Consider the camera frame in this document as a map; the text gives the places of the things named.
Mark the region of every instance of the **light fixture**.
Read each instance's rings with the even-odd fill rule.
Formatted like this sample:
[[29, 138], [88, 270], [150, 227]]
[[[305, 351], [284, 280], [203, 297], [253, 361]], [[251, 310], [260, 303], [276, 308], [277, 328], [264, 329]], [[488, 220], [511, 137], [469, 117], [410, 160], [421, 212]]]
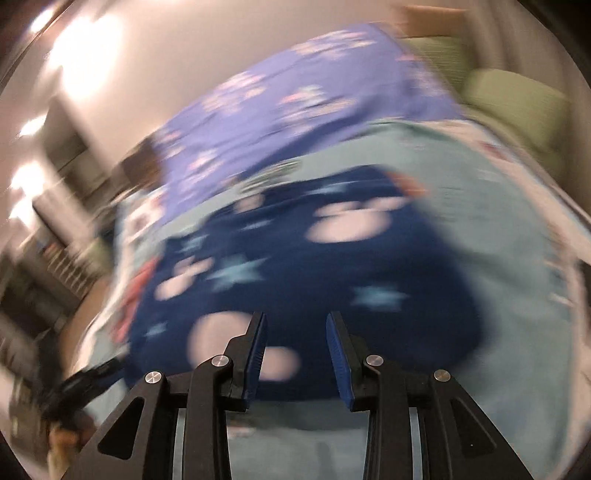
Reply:
[[37, 18], [35, 20], [33, 20], [33, 23], [31, 23], [31, 26], [29, 27], [29, 31], [31, 33], [38, 33], [40, 32], [43, 27], [45, 27], [50, 20], [53, 18], [53, 14], [54, 14], [54, 10], [52, 8], [48, 8], [46, 10], [44, 10], [43, 12], [41, 12]]
[[32, 229], [35, 225], [36, 218], [31, 199], [25, 197], [16, 202], [15, 206], [12, 207], [10, 212], [10, 218], [18, 218], [29, 229]]
[[26, 124], [22, 126], [19, 136], [25, 137], [27, 135], [36, 134], [41, 129], [41, 127], [43, 127], [46, 117], [47, 114], [29, 120]]
[[106, 82], [122, 36], [121, 21], [108, 14], [96, 21], [78, 18], [57, 38], [49, 65], [63, 68], [63, 87], [71, 98], [87, 97]]
[[21, 189], [29, 199], [38, 197], [45, 188], [43, 169], [36, 162], [23, 165], [12, 177], [10, 188]]

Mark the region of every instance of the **purple blanket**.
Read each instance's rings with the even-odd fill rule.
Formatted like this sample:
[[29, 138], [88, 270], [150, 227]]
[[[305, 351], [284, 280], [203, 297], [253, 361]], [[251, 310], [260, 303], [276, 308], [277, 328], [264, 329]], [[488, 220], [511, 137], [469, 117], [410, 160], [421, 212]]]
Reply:
[[153, 135], [164, 222], [276, 162], [364, 131], [368, 121], [456, 119], [422, 62], [373, 25], [308, 40], [234, 75]]

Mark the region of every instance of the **navy blue blanket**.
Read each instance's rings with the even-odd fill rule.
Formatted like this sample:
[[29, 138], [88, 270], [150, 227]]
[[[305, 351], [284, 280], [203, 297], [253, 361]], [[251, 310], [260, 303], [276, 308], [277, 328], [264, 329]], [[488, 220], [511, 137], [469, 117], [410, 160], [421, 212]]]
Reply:
[[452, 368], [482, 336], [447, 245], [368, 166], [266, 190], [168, 240], [131, 327], [127, 381], [189, 371], [222, 353], [256, 310], [269, 321], [257, 393], [267, 400], [337, 394], [331, 310], [406, 368]]

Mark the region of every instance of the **star pattern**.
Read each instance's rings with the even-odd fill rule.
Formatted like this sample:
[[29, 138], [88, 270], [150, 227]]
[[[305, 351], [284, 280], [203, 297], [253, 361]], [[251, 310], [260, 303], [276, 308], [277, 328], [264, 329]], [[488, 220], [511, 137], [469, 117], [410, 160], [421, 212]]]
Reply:
[[151, 326], [146, 332], [145, 336], [147, 338], [152, 338], [158, 335], [162, 335], [164, 332], [166, 332], [166, 324], [164, 322], [161, 322]]
[[246, 225], [246, 227], [241, 228], [241, 231], [248, 232], [249, 230], [256, 230], [257, 228], [262, 228], [270, 224], [272, 224], [270, 220], [260, 220], [258, 222], [249, 223], [248, 225]]
[[354, 183], [352, 181], [340, 181], [338, 183], [329, 183], [316, 190], [309, 191], [306, 195], [328, 195], [331, 193], [343, 193], [347, 190], [347, 185]]
[[214, 280], [213, 291], [229, 290], [236, 284], [246, 284], [264, 280], [256, 269], [266, 258], [248, 261], [244, 255], [223, 258], [221, 267], [207, 277]]
[[354, 287], [355, 299], [351, 305], [361, 305], [373, 312], [399, 312], [401, 303], [408, 298], [393, 286]]
[[193, 236], [185, 241], [183, 245], [182, 253], [186, 254], [193, 250], [199, 250], [203, 246], [203, 242], [207, 238], [207, 235]]

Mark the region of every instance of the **green pillow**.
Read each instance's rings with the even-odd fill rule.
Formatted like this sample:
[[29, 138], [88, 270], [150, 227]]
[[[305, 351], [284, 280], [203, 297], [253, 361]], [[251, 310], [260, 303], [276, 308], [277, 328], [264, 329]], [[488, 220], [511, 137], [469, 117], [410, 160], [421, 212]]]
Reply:
[[563, 93], [504, 70], [474, 70], [462, 96], [469, 106], [513, 127], [541, 151], [559, 143], [569, 112]]
[[475, 108], [465, 107], [465, 115], [490, 128], [504, 143], [523, 148], [556, 182], [561, 183], [566, 164], [555, 150], [535, 148], [515, 128]]
[[430, 63], [457, 93], [463, 90], [473, 63], [461, 38], [416, 37], [404, 38], [403, 42]]

